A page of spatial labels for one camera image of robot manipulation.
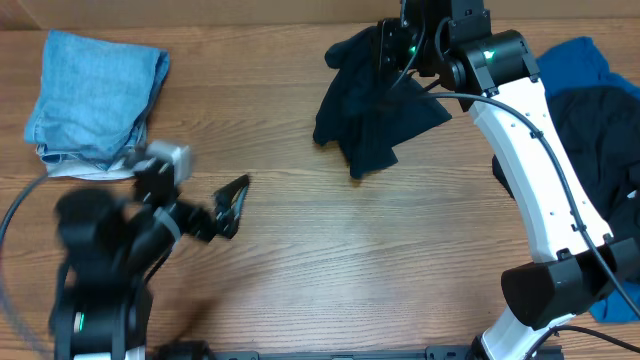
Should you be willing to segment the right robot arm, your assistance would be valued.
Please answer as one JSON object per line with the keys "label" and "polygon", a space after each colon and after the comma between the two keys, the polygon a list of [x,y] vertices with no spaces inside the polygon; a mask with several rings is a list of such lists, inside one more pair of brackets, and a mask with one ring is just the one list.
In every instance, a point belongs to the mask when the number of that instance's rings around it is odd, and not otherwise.
{"label": "right robot arm", "polygon": [[515,30],[494,32],[480,1],[405,1],[378,23],[381,76],[431,77],[426,99],[455,99],[492,146],[526,228],[531,260],[505,271],[506,307],[468,346],[430,359],[558,359],[545,341],[620,291],[639,267],[639,243],[617,239],[590,202],[553,125],[539,67]]}

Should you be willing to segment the dark navy t-shirt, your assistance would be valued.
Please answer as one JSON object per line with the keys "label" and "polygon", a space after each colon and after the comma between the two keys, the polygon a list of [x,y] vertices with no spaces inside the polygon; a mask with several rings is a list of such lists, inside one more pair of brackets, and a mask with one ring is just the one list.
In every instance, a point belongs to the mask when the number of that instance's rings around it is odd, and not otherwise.
{"label": "dark navy t-shirt", "polygon": [[375,28],[368,27],[332,45],[328,67],[338,71],[316,115],[313,140],[336,142],[350,167],[350,176],[364,176],[398,162],[393,147],[451,119],[435,99],[420,99],[422,86],[399,74],[377,74],[373,62]]}

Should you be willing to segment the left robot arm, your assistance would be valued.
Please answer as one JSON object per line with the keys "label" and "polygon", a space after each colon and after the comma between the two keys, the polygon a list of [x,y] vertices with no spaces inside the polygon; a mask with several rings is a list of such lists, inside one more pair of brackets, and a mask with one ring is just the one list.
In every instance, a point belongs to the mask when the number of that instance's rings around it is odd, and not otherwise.
{"label": "left robot arm", "polygon": [[217,190],[214,208],[180,200],[178,167],[149,157],[126,161],[134,202],[99,188],[74,190],[56,205],[67,256],[50,315],[57,359],[143,359],[153,296],[148,283],[184,235],[208,243],[239,228],[250,185],[242,175]]}

